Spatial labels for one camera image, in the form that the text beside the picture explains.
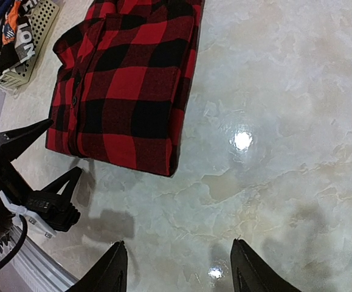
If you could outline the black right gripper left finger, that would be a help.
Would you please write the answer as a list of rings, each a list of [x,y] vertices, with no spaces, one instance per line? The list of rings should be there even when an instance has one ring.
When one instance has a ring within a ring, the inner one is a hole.
[[[128,254],[124,241],[114,243],[99,261],[72,286],[77,292],[126,292]]]

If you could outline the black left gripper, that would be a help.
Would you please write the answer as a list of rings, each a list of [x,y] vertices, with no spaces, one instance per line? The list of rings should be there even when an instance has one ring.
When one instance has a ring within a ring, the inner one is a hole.
[[[14,168],[12,161],[20,157],[45,131],[53,125],[45,119],[27,127],[0,132],[0,190],[15,205],[26,205],[32,188]],[[41,190],[32,198],[44,201],[70,201],[82,169],[74,167]]]

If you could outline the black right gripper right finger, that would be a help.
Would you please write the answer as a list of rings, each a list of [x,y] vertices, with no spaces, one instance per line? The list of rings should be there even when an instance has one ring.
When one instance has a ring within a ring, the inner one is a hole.
[[[234,239],[230,252],[233,287],[236,292],[300,292],[281,278],[244,240]]]

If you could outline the red black plaid shirt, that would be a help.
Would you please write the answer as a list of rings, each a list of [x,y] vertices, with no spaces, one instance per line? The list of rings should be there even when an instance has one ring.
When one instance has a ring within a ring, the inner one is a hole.
[[[94,1],[57,40],[46,148],[171,176],[196,64],[202,1]]]

